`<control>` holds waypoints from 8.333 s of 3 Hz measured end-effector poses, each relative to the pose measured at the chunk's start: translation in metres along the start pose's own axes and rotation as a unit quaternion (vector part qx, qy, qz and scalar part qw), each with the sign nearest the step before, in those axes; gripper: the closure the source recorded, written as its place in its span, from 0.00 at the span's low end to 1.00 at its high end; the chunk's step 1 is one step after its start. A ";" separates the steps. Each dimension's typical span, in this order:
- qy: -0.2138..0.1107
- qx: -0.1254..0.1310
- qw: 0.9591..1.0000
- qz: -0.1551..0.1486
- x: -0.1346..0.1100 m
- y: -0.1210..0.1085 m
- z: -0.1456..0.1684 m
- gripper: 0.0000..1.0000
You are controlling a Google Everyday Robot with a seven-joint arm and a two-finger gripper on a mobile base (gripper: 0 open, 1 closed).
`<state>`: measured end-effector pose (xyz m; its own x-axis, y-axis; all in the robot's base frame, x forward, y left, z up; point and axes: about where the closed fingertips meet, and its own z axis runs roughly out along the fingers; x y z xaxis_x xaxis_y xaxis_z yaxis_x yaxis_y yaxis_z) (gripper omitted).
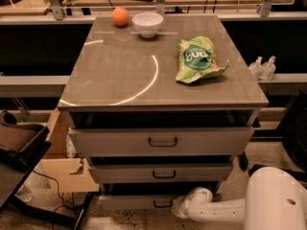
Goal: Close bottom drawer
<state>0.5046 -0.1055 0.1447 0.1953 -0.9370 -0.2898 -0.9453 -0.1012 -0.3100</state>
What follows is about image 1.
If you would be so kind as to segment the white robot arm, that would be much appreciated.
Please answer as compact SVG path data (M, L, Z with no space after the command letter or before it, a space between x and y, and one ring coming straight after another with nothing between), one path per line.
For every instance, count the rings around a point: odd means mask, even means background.
M250 177L246 196L215 202L197 187L173 200L172 213L198 222L242 223L245 230L307 230L307 190L289 173L264 167Z

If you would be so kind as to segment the white foam-padded gripper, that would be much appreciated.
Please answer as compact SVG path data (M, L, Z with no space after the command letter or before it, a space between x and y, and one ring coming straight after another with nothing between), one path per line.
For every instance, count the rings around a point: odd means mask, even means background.
M171 212L178 218L190 219L204 208L206 203L211 202L213 194L210 190L202 187L193 189L187 195L180 195L173 200Z

